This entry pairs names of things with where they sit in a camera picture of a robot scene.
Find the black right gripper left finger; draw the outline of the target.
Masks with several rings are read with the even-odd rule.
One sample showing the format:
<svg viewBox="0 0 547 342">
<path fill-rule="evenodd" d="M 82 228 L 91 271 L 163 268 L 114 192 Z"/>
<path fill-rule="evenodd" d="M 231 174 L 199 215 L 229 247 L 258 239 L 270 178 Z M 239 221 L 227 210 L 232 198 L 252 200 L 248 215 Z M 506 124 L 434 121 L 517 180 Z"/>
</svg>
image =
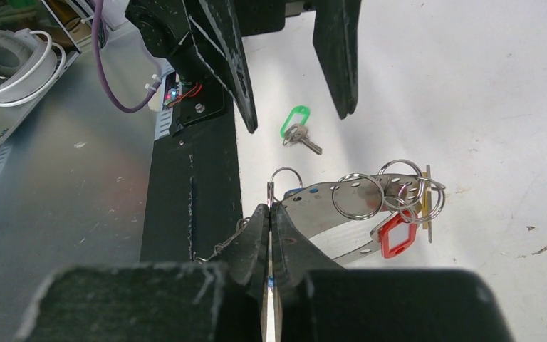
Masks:
<svg viewBox="0 0 547 342">
<path fill-rule="evenodd" d="M 38 288 L 15 341 L 260 341 L 269 209 L 203 262 L 77 265 Z"/>
</svg>

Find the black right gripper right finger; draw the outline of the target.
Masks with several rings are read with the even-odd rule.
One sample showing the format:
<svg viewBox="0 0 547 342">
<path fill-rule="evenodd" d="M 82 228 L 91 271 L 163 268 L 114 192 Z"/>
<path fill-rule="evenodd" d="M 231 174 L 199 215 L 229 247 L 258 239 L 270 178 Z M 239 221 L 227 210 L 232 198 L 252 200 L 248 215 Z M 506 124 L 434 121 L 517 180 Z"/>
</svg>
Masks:
<svg viewBox="0 0 547 342">
<path fill-rule="evenodd" d="M 271 209 L 279 341 L 512 341 L 491 289 L 463 269 L 346 269 Z"/>
</svg>

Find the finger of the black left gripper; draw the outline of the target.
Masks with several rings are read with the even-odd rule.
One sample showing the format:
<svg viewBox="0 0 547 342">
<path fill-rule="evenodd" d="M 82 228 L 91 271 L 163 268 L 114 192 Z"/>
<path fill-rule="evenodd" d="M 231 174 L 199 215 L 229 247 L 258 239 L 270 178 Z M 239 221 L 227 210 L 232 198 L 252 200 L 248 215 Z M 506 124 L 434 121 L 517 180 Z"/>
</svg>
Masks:
<svg viewBox="0 0 547 342">
<path fill-rule="evenodd" d="M 313 46 L 341 120 L 358 104 L 360 0 L 317 1 Z"/>
<path fill-rule="evenodd" d="M 247 130 L 255 132 L 253 88 L 233 1 L 130 1 L 125 16 L 140 30 L 148 51 L 181 77 L 218 81 Z"/>
</svg>

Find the red tag key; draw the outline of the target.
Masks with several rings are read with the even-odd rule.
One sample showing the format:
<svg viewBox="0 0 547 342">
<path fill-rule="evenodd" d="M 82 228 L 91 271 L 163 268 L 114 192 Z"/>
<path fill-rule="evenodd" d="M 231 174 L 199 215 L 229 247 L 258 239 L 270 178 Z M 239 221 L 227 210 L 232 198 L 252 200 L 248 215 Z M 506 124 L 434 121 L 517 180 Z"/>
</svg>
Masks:
<svg viewBox="0 0 547 342">
<path fill-rule="evenodd" d="M 376 233 L 382 256 L 391 259 L 403 253 L 416 240 L 417 228 L 416 223 L 406 222 L 399 214 L 392 215 Z"/>
</svg>

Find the yellow tag key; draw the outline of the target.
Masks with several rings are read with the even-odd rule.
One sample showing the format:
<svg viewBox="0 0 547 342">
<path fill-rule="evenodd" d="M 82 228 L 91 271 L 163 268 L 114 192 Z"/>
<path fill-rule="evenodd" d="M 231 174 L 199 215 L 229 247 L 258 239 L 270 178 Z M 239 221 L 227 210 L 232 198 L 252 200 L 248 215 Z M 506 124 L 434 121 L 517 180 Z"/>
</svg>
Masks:
<svg viewBox="0 0 547 342">
<path fill-rule="evenodd" d="M 422 196 L 422 213 L 427 219 L 422 224 L 422 228 L 427 231 L 428 242 L 431 244 L 433 240 L 432 234 L 432 220 L 430 216 L 432 214 L 432 183 L 429 180 L 424 181 L 424 194 Z"/>
</svg>

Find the large blue tag keys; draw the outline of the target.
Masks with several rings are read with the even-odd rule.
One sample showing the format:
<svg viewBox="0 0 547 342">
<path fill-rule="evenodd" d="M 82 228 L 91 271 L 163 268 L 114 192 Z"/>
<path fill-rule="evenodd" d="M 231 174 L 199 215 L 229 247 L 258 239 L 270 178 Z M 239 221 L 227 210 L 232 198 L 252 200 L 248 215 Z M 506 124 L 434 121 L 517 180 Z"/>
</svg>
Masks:
<svg viewBox="0 0 547 342">
<path fill-rule="evenodd" d="M 290 190 L 288 190 L 288 191 L 286 191 L 286 192 L 284 193 L 283 198 L 284 198 L 284 199 L 287 199 L 287 198 L 289 198 L 289 197 L 291 197 L 291 196 L 294 196 L 294 195 L 296 195 L 296 194 L 298 194 L 299 192 L 302 192 L 302 191 L 304 191 L 304 188 L 303 188 L 303 187 L 298 187 L 298 188 L 290 189 Z M 317 189 L 317 188 L 310 188 L 310 189 L 308 189 L 308 192 L 309 192 L 309 193 L 312 193 L 312 194 L 313 194 L 313 193 L 317 193 L 317 192 L 318 192 L 318 189 Z"/>
</svg>

